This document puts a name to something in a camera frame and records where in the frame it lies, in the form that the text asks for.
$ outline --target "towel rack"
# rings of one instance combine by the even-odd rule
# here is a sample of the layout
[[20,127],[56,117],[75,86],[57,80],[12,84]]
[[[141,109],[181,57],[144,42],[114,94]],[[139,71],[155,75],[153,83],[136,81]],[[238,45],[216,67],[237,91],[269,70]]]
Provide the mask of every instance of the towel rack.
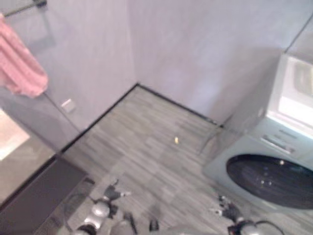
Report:
[[4,17],[9,17],[9,16],[12,16],[16,13],[19,13],[21,11],[24,11],[24,10],[27,10],[29,8],[32,8],[32,7],[43,7],[43,6],[46,6],[47,5],[47,0],[33,0],[34,2],[29,4],[29,5],[26,5],[26,6],[22,6],[18,9],[15,9],[13,11],[10,11],[8,13],[5,13],[4,14]]

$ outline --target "gray wall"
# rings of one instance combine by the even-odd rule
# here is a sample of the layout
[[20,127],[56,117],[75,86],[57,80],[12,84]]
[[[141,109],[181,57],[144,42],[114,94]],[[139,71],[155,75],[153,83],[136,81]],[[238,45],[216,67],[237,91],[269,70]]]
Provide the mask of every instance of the gray wall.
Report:
[[311,0],[132,0],[138,80],[223,122],[313,12]]
[[[0,0],[7,12],[31,0]],[[48,0],[6,21],[49,76],[48,90],[29,99],[0,88],[1,106],[60,149],[136,83],[126,0]],[[61,104],[71,98],[72,113]]]
[[288,53],[313,64],[313,19],[308,22]]

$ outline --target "gray striped flooring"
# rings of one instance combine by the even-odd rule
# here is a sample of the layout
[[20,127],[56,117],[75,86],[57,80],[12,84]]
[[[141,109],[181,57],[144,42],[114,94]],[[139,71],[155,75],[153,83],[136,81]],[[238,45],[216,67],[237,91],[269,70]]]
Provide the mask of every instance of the gray striped flooring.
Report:
[[[156,217],[162,228],[184,224],[226,235],[231,223],[208,212],[208,208],[218,207],[217,193],[201,173],[214,140],[198,154],[203,140],[214,128],[198,116],[136,88],[79,139],[65,158],[96,181],[92,198],[100,197],[104,188],[119,178],[119,186],[133,194],[116,204],[121,211],[133,212],[139,231],[146,231],[149,219]],[[236,199],[248,208],[246,213],[253,219],[271,219],[287,235],[312,234],[311,212],[266,214]],[[78,226],[90,206],[91,200],[86,199],[69,219],[71,227]],[[69,234],[62,226],[61,214],[56,213],[39,234]],[[100,234],[107,234],[114,222],[107,221]]]

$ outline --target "washing machine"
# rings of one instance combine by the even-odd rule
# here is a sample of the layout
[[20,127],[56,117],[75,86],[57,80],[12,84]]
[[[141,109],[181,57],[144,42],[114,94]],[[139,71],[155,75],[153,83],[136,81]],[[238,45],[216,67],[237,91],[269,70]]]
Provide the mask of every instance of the washing machine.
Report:
[[217,136],[206,176],[267,211],[313,210],[313,65],[282,55]]

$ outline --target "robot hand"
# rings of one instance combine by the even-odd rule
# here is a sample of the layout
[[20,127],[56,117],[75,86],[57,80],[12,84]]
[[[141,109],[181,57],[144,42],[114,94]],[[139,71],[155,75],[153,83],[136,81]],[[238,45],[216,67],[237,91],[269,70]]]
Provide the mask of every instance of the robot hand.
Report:
[[120,197],[125,197],[131,195],[131,192],[118,192],[115,190],[115,186],[118,184],[118,179],[111,185],[109,185],[103,195],[103,200],[107,202],[112,202]]
[[233,204],[228,198],[225,196],[219,196],[219,203],[221,209],[210,209],[210,211],[232,220],[235,224],[244,221],[244,217],[238,207],[235,206],[235,204]]

